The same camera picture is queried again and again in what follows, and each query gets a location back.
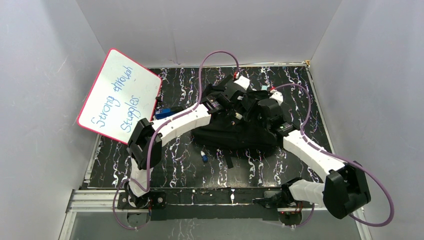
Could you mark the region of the beige glue stick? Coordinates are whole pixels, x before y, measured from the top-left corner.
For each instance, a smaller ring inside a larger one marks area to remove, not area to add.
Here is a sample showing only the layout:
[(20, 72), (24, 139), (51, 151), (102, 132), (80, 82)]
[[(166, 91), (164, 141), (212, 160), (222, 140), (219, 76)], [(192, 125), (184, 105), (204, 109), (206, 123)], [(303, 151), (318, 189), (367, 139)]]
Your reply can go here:
[(241, 120), (243, 118), (243, 116), (238, 112), (236, 112), (234, 116), (239, 120)]

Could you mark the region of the black student backpack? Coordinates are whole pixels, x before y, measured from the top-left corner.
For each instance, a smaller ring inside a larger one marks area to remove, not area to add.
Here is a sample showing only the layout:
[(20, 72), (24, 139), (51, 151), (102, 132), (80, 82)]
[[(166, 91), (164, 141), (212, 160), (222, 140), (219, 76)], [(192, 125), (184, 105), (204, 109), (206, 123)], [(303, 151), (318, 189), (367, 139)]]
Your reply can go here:
[[(217, 86), (222, 81), (228, 82), (236, 79), (238, 77), (230, 74), (219, 83), (215, 85), (210, 83), (207, 87), (209, 85)], [(268, 150), (279, 147), (282, 137), (277, 134), (278, 127), (261, 127), (256, 122), (257, 102), (269, 99), (270, 96), (270, 90), (254, 90), (249, 86), (246, 94), (236, 101), (233, 108), (213, 117), (210, 124), (192, 130), (194, 140), (199, 145), (222, 150), (225, 157), (229, 156), (230, 151)], [(241, 114), (242, 119), (237, 119), (235, 113)]]

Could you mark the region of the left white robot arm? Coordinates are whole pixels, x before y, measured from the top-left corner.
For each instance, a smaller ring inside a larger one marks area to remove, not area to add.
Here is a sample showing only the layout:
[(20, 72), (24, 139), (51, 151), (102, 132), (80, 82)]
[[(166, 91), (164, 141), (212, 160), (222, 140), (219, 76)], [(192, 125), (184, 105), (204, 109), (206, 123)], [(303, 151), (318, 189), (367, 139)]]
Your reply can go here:
[(209, 125), (212, 118), (233, 106), (232, 99), (237, 101), (247, 92), (250, 83), (248, 78), (240, 76), (216, 86), (208, 85), (195, 105), (159, 120), (143, 118), (137, 122), (127, 143), (131, 173), (124, 184), (135, 207), (144, 208), (149, 203), (151, 173), (162, 159), (163, 146), (186, 132)]

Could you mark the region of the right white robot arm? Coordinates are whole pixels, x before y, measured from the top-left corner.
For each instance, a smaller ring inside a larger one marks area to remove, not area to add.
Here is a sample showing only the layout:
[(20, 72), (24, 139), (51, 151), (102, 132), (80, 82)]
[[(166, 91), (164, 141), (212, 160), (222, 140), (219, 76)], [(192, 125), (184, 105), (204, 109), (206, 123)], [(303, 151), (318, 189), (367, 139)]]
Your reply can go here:
[(322, 182), (297, 177), (284, 183), (280, 191), (265, 191), (263, 198), (252, 200), (254, 204), (283, 208), (307, 201), (325, 207), (332, 216), (343, 219), (371, 201), (368, 182), (360, 164), (354, 162), (350, 165), (330, 156), (289, 123), (280, 125), (276, 132), (282, 137), (282, 147), (311, 167)]

